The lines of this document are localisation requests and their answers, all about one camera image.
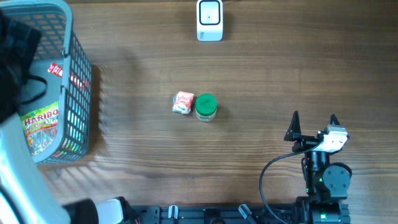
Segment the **wood grain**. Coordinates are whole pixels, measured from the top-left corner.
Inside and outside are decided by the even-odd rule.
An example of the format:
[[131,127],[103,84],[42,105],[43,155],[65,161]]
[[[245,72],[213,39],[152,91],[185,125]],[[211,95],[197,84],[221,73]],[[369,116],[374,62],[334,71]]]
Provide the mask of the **wood grain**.
[[[91,151],[39,166],[61,203],[125,196],[133,205],[260,204],[264,165],[332,113],[351,140],[353,223],[398,218],[398,2],[231,1],[224,40],[196,40],[195,2],[72,4],[93,65]],[[215,120],[171,112],[179,90],[211,93]],[[274,164],[274,203],[305,195],[301,157]]]

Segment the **basket handle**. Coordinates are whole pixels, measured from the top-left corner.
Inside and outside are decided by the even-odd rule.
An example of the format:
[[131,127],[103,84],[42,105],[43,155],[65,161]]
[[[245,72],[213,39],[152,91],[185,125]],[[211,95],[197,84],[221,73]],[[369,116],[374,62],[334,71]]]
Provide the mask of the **basket handle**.
[[65,13],[65,18],[67,20],[67,23],[65,24],[65,37],[63,40],[63,56],[67,57],[70,54],[70,42],[72,39],[72,30],[73,30],[73,13],[72,9],[70,6],[62,1],[62,0],[18,0],[17,1],[18,5],[16,6],[15,1],[5,1],[5,2],[0,2],[0,8],[1,7],[35,7],[38,4],[51,4],[53,6],[56,6],[60,8],[64,13]]

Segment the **green lid jar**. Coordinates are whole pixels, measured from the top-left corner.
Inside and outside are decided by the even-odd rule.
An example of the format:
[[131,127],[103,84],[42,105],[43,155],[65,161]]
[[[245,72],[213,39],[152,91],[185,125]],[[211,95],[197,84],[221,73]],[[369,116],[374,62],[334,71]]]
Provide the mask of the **green lid jar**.
[[211,121],[217,112],[217,100],[211,94],[200,95],[195,102],[195,111],[201,121]]

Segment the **green cap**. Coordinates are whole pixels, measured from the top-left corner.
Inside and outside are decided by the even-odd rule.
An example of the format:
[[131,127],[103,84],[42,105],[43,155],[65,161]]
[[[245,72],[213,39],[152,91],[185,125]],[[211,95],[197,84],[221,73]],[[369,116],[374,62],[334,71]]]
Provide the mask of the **green cap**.
[[217,100],[210,94],[200,95],[195,103],[198,114],[202,116],[210,116],[217,110]]

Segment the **small packet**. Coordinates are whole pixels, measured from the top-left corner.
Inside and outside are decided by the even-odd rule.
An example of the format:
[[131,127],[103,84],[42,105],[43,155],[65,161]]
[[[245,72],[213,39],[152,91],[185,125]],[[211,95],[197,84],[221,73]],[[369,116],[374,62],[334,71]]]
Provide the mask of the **small packet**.
[[63,74],[63,68],[61,66],[57,65],[55,62],[51,63],[51,65],[50,65],[49,69],[47,69],[47,71],[56,76],[59,76],[59,77],[62,77],[62,74]]
[[[63,68],[59,65],[57,65],[55,62],[51,63],[49,69],[47,69],[48,72],[62,77],[63,75]],[[74,75],[73,73],[70,74],[70,81],[73,82],[73,84],[75,84],[75,86],[77,86],[78,88],[80,88],[81,90],[85,90],[86,88],[90,87],[90,83],[87,80],[80,80],[77,75]]]
[[173,97],[172,111],[181,114],[189,114],[189,112],[191,112],[192,101],[193,101],[193,93],[179,91]]
[[32,156],[45,151],[57,136],[58,101],[21,116]]

